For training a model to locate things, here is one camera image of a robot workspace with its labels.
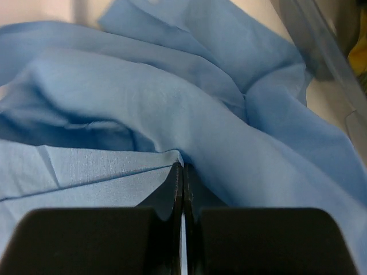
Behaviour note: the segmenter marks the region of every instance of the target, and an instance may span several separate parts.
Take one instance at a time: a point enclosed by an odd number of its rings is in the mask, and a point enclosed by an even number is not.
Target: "light blue garment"
[[[136,204],[138,199],[129,198],[141,192],[138,197],[146,197],[180,160],[176,151],[166,153],[170,157],[164,152],[178,150],[230,205],[326,210],[361,274],[367,274],[366,170],[348,137],[303,105],[309,76],[297,49],[230,2],[176,2],[116,1],[101,19],[115,34],[61,22],[0,29],[0,84],[8,83],[0,101],[0,138],[29,144],[22,146],[38,153],[33,159],[20,154],[27,164],[11,163],[13,172],[0,186],[0,213],[15,217],[5,230],[32,207],[55,206],[53,201]],[[162,154],[33,147],[42,144]],[[0,150],[1,163],[13,150],[18,149]],[[70,150],[83,157],[72,157],[62,168]],[[85,166],[91,155],[106,162]],[[124,172],[119,168],[127,156],[146,160]],[[120,158],[117,166],[108,163],[114,158]],[[19,192],[28,162],[37,174],[30,170]],[[77,164],[83,168],[72,170]],[[100,170],[110,181],[71,188],[93,181],[89,174],[98,178],[92,166],[111,166]],[[114,173],[135,170],[142,172],[114,185]],[[149,173],[159,175],[143,191]],[[30,180],[28,186],[26,178],[41,174],[40,183]],[[28,194],[24,190],[53,188],[57,199],[14,199]]]

